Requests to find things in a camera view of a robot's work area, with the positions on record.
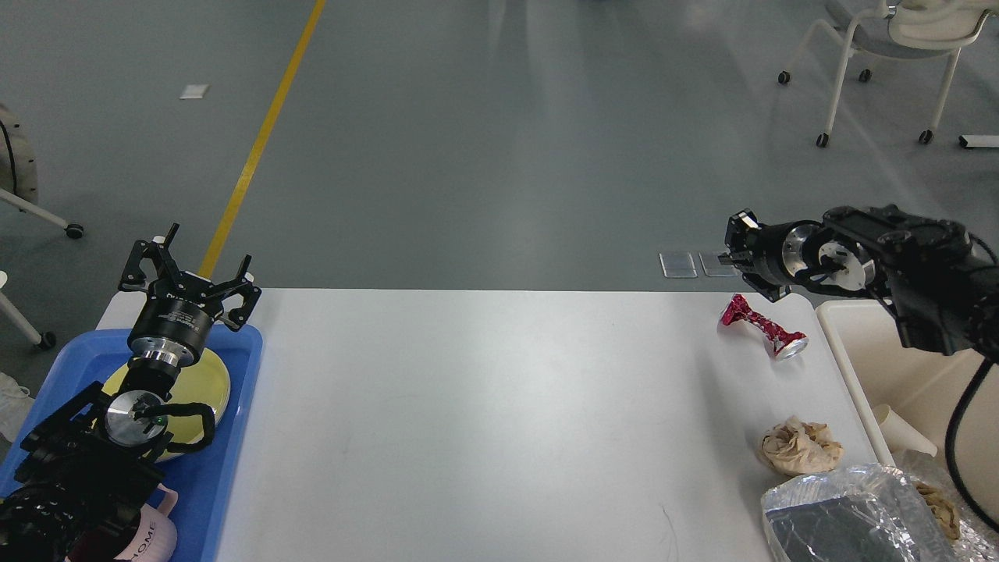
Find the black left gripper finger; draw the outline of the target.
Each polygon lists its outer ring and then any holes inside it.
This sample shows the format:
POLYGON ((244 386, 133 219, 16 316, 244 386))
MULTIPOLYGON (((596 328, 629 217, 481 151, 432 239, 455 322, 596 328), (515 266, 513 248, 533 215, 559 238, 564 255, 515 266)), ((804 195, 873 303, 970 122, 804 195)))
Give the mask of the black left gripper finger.
POLYGON ((231 331, 242 330, 263 292, 254 285, 253 275, 250 274, 251 263, 250 254, 243 256, 234 278, 221 283, 209 282, 202 290, 202 311, 214 322, 221 321, 231 331), (226 308, 225 302, 232 297, 239 297, 239 305, 226 308))
POLYGON ((179 223, 175 222, 164 236, 134 242, 120 276, 122 292, 182 293, 188 288, 187 274, 179 268, 170 253, 170 245, 179 228, 179 223), (145 261, 152 265, 154 279, 143 270, 145 261))

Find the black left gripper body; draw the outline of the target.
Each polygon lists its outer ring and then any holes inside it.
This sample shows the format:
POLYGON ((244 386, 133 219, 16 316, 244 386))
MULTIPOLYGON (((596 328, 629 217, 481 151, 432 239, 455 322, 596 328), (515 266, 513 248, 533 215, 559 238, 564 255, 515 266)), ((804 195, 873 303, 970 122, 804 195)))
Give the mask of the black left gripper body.
POLYGON ((147 288, 146 302, 129 334, 129 349, 135 357, 167 354, 175 366, 194 365, 221 314, 222 298, 212 281, 190 273, 178 280, 162 277, 147 288))

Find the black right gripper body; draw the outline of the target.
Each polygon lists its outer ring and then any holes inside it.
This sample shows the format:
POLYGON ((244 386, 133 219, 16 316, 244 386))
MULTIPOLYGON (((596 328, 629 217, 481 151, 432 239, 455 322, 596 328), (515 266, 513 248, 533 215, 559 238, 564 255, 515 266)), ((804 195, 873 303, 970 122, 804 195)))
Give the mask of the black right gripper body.
POLYGON ((782 265, 793 277, 793 285, 804 285, 813 281, 812 267, 815 260, 805 249, 809 241, 815 240, 822 228, 815 221, 786 222, 761 227, 752 242, 752 265, 782 265))

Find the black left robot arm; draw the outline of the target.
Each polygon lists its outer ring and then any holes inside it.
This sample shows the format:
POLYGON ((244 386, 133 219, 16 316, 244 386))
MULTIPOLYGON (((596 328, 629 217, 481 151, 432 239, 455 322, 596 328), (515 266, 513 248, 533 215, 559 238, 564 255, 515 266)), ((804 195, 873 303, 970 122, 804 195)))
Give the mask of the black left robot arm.
POLYGON ((57 561, 87 532, 121 535, 164 479, 165 453, 209 447, 217 422, 203 402, 172 403, 182 370, 196 365, 215 323, 238 332, 261 296, 246 255, 215 283, 182 270, 170 245, 179 230, 137 240, 119 288, 145 304, 127 337, 130 358, 114 393, 93 382, 31 429, 19 487, 2 501, 2 559, 57 561))

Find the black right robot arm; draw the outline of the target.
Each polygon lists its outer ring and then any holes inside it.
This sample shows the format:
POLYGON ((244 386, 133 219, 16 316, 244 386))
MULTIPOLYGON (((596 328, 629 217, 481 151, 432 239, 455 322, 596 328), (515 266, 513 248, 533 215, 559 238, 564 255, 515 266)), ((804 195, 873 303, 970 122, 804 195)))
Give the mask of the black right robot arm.
POLYGON ((954 487, 990 529, 997 521, 973 497, 958 466, 965 413, 997 365, 997 256, 959 222, 903 212, 896 205, 840 206, 820 221, 767 225, 745 209, 731 215, 718 255, 768 301, 793 286, 811 293, 877 301, 905 348, 951 356, 971 349, 982 362, 947 423, 944 462, 954 487))

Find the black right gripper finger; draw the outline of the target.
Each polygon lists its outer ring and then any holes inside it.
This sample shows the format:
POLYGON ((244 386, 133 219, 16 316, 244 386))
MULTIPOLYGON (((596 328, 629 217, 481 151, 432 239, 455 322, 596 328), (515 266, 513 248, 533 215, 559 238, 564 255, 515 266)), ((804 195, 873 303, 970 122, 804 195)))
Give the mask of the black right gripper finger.
POLYGON ((792 292, 793 277, 782 265, 739 265, 742 280, 755 292, 775 303, 792 292))
POLYGON ((727 220, 727 232, 724 236, 726 249, 724 253, 718 254, 720 265, 731 266, 736 270, 749 270, 753 261, 750 238, 760 229, 756 214, 750 209, 731 215, 727 220))

